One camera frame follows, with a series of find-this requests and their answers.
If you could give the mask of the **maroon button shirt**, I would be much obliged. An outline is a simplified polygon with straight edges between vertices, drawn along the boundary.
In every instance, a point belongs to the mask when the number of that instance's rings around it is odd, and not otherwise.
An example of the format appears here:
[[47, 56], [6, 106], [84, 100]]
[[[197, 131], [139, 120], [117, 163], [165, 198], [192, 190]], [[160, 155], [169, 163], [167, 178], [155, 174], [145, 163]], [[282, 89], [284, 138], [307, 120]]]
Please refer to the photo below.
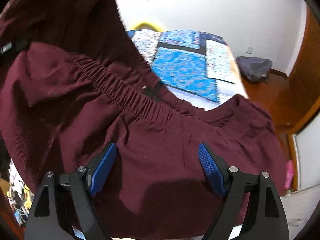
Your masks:
[[119, 154], [93, 199], [110, 235], [197, 237], [221, 201], [199, 161], [206, 142], [242, 172], [267, 171], [285, 194], [267, 111], [240, 95], [210, 111], [177, 98], [128, 37], [115, 0], [12, 0], [1, 45], [20, 41], [1, 56], [1, 135], [31, 191], [112, 141]]

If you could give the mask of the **pink croc shoe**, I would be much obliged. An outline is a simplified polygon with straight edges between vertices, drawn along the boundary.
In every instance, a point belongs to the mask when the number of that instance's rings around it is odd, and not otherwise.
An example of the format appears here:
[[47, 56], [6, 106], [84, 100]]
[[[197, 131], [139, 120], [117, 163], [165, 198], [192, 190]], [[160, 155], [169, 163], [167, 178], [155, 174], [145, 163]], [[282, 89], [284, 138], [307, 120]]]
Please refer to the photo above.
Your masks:
[[284, 189], [288, 190], [290, 188], [294, 175], [295, 175], [295, 169], [294, 169], [293, 161], [289, 160], [286, 164], [286, 180], [284, 184]]

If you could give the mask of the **white wardrobe sliding door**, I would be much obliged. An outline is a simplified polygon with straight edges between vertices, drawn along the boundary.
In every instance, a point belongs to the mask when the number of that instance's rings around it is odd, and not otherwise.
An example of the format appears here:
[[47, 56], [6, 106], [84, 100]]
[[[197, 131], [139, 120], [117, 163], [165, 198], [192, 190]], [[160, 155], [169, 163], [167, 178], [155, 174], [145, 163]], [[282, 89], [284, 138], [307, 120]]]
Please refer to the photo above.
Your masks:
[[297, 150], [298, 190], [319, 184], [319, 117], [293, 136]]

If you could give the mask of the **grey backpack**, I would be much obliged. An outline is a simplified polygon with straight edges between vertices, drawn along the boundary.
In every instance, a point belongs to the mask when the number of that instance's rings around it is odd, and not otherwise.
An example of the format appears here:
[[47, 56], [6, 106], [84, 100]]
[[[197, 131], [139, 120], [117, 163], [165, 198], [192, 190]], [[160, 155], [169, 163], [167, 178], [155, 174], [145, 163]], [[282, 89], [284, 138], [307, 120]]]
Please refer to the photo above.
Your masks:
[[268, 82], [272, 61], [259, 57], [239, 56], [235, 59], [240, 73], [250, 83]]

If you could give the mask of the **blue patchwork bedspread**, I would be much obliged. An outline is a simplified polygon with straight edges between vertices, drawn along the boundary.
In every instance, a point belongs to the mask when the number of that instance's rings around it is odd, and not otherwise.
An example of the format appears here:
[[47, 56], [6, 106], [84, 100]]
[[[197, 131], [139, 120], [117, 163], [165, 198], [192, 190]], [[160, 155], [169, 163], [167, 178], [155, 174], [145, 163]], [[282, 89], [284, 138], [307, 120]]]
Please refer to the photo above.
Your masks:
[[211, 110], [234, 95], [248, 98], [224, 39], [194, 30], [127, 32], [153, 72], [175, 96]]

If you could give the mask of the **yellow pool noodle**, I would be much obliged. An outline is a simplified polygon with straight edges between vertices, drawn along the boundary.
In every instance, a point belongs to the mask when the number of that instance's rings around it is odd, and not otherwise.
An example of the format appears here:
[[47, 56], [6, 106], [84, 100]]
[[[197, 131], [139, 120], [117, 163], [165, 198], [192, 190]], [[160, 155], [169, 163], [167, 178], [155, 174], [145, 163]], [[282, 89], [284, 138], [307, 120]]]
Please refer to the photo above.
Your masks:
[[164, 30], [153, 22], [140, 22], [131, 27], [131, 30], [152, 30], [156, 32], [163, 32]]

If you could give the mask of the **wall power socket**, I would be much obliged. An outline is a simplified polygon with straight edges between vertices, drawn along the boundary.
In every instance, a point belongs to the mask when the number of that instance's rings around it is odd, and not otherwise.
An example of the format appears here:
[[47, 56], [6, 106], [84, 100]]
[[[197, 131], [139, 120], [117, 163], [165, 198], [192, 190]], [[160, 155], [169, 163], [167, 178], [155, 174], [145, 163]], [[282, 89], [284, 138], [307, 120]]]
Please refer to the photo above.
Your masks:
[[246, 53], [247, 54], [252, 54], [253, 52], [253, 48], [252, 47], [248, 47]]

